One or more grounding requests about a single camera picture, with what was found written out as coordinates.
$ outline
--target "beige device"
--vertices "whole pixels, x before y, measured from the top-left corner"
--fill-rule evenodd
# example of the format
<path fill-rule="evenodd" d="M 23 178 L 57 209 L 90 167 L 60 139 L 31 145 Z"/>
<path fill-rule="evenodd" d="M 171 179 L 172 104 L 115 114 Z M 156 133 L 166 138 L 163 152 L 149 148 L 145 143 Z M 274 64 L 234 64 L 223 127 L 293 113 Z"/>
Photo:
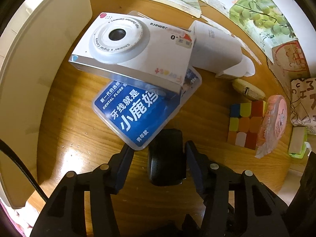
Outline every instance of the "beige device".
<path fill-rule="evenodd" d="M 265 93 L 258 87 L 239 78 L 233 81 L 233 88 L 251 101 L 263 100 L 265 98 Z"/>

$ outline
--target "colorful cube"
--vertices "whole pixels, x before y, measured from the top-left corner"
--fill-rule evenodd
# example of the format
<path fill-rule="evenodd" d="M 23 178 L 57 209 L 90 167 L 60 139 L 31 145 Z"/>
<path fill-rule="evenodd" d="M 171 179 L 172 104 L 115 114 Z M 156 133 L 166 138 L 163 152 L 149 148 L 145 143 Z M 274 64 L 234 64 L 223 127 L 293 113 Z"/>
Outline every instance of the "colorful cube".
<path fill-rule="evenodd" d="M 230 106 L 227 142 L 256 150 L 257 136 L 266 112 L 265 101 L 232 104 Z"/>

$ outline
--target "wooden tabletop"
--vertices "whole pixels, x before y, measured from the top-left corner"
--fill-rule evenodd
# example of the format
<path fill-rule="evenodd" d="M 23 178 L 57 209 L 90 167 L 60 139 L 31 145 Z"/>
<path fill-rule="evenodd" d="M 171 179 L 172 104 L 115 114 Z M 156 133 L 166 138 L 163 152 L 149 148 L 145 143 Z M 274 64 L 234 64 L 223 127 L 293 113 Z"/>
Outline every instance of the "wooden tabletop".
<path fill-rule="evenodd" d="M 91 22 L 103 11 L 129 13 L 139 11 L 155 20 L 182 28 L 189 28 L 196 20 L 180 10 L 150 0 L 91 0 Z M 245 80 L 256 85 L 266 96 L 285 93 L 272 72 L 260 48 L 232 21 L 208 5 L 201 6 L 203 15 L 240 37 L 261 61 L 255 63 L 256 74 Z M 67 60 L 80 34 L 70 48 L 55 77 L 49 92 L 38 140 L 38 181 L 50 195 L 59 180 L 70 170 L 88 172 L 118 153 L 123 141 L 93 112 L 91 102 L 109 82 L 108 79 L 76 70 Z M 285 133 L 277 148 L 262 159 L 255 151 L 226 142 L 229 128 L 229 106 L 247 102 L 235 92 L 231 82 L 217 79 L 213 73 L 197 69 L 203 78 L 201 87 L 182 107 L 166 128 L 177 128 L 184 141 L 193 140 L 201 153 L 241 173 L 249 169 L 273 191 L 278 191 L 291 163 L 287 155 L 291 124 L 288 120 Z M 41 210 L 44 202 L 35 193 L 30 203 Z M 190 213 L 197 223 L 204 214 L 202 199 L 195 192 L 190 173 L 183 184 L 156 187 L 147 177 L 147 149 L 134 155 L 124 188 L 112 196 L 117 223 L 122 236 L 136 236 L 174 220 L 178 227 Z M 89 195 L 86 195 L 86 225 L 91 236 Z"/>

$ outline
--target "camera lens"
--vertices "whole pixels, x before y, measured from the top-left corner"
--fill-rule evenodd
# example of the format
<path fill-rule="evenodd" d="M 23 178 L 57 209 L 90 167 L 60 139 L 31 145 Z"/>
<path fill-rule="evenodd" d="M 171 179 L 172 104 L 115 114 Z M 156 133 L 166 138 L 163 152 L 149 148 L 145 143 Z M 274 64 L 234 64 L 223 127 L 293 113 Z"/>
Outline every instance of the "camera lens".
<path fill-rule="evenodd" d="M 118 40 L 121 40 L 125 35 L 126 35 L 125 30 L 118 28 L 118 29 L 114 29 L 110 32 L 109 38 L 112 41 L 118 41 Z"/>

